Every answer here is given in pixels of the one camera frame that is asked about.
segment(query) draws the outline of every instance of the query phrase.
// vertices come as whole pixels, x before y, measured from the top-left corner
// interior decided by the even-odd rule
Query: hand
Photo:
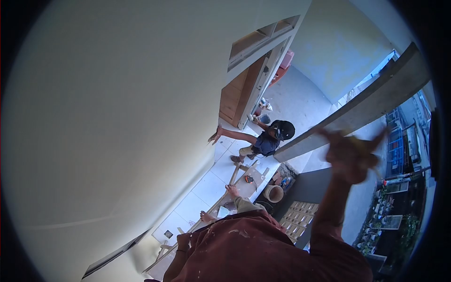
[[[226,185],[225,189],[229,192],[233,199],[239,197],[239,192],[235,185]]]
[[[191,233],[184,233],[177,235],[178,249],[183,251],[188,251],[189,249],[189,239],[191,238]]]
[[[360,140],[354,136],[344,137],[341,132],[328,132],[317,128],[316,132],[330,142],[326,161],[332,164],[332,171],[336,176],[349,184],[357,184],[365,180],[368,169],[374,168],[379,159],[371,154],[387,133],[383,129],[373,140]]]
[[[213,134],[209,139],[208,142],[210,143],[211,141],[214,140],[213,144],[216,144],[216,142],[218,142],[218,139],[222,136],[222,125],[218,125],[218,128],[216,129],[216,133]]]

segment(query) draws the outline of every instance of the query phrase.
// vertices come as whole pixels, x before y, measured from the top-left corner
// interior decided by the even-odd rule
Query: blue fence
[[[387,124],[391,129],[388,136],[388,158],[386,177],[402,174],[404,165],[404,143],[398,109],[387,113]]]

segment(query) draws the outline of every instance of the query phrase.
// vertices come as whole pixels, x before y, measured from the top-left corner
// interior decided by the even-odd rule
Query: pink container
[[[294,55],[295,53],[291,49],[288,49],[288,51],[285,54],[285,57],[281,62],[281,68],[283,69],[288,68],[291,64],[291,60],[293,59]]]

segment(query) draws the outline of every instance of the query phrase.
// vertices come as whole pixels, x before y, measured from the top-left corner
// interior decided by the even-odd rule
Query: worker
[[[295,127],[289,121],[275,120],[271,125],[266,125],[256,117],[253,117],[253,123],[264,130],[258,137],[242,132],[226,130],[221,125],[218,125],[216,133],[208,141],[211,142],[214,140],[214,145],[224,135],[232,139],[244,140],[251,143],[250,146],[239,150],[239,156],[230,156],[233,162],[243,162],[246,156],[253,159],[258,154],[264,156],[274,154],[282,140],[289,140],[295,135]]]
[[[243,201],[230,185],[227,190],[238,209],[243,205],[245,209],[217,221],[206,217],[212,223],[178,235],[178,249],[163,282],[372,281],[369,264],[343,241],[341,229],[350,188],[364,181],[368,169],[376,166],[378,159],[371,152],[386,131],[371,141],[316,131],[330,143],[326,160],[332,176],[311,223],[310,253],[296,248],[274,218]]]

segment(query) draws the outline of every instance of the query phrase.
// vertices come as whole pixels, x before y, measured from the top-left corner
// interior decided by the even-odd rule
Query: tape measure
[[[252,183],[253,182],[253,177],[252,176],[246,175],[244,177],[244,179],[246,180],[247,183]]]

